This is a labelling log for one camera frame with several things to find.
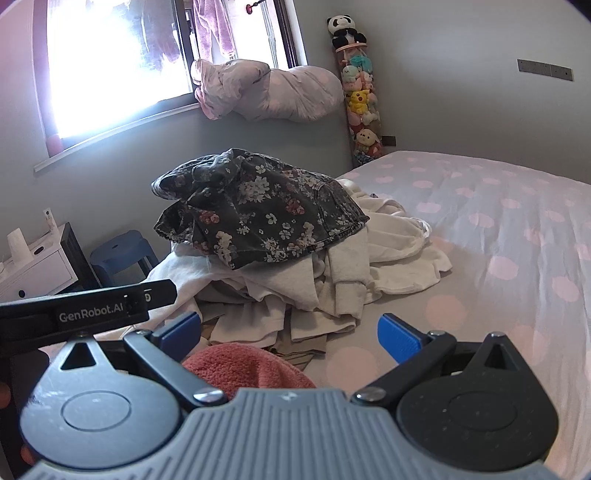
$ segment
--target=dark floral fabric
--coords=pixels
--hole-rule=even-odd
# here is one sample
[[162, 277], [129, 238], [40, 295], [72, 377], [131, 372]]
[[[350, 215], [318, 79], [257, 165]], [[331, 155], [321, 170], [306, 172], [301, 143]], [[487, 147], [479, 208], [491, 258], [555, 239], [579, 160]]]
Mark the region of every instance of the dark floral fabric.
[[178, 166], [152, 191], [176, 200], [154, 226], [160, 236], [232, 269], [307, 255], [369, 220], [335, 179], [236, 148]]

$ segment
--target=pile of clothes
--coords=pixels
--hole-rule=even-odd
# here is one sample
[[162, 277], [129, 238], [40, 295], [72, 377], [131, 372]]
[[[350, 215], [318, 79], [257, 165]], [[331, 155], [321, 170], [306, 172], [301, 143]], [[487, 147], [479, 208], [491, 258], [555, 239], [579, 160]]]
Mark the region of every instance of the pile of clothes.
[[354, 330], [363, 306], [439, 282], [452, 265], [429, 225], [350, 180], [232, 149], [177, 167], [152, 185], [176, 202], [156, 231], [173, 242], [148, 280], [170, 278], [209, 343], [242, 342], [303, 369], [327, 335]]

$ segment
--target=paper towel roll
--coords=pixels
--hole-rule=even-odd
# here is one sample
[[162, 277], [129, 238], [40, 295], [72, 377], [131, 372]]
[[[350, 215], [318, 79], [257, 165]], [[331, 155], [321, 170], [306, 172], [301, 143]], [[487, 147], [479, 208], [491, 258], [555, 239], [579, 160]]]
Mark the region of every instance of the paper towel roll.
[[25, 264], [33, 261], [33, 254], [29, 250], [20, 228], [8, 234], [8, 246], [14, 264]]

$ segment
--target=pink towel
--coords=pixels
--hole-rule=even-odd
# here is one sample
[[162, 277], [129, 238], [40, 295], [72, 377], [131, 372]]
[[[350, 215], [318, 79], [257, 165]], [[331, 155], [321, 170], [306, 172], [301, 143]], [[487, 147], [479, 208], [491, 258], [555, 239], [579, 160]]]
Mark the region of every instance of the pink towel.
[[183, 366], [234, 398], [241, 387], [315, 388], [312, 381], [285, 360], [241, 343], [221, 343], [194, 353]]

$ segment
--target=purple clothing hanging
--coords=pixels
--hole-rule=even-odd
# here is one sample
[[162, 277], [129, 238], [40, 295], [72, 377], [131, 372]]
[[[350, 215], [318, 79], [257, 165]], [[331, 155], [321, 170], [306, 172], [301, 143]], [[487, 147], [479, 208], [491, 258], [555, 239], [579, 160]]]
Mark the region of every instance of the purple clothing hanging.
[[232, 29], [223, 0], [193, 0], [195, 30], [201, 58], [212, 59], [212, 35], [217, 40], [220, 52], [229, 59], [236, 53]]

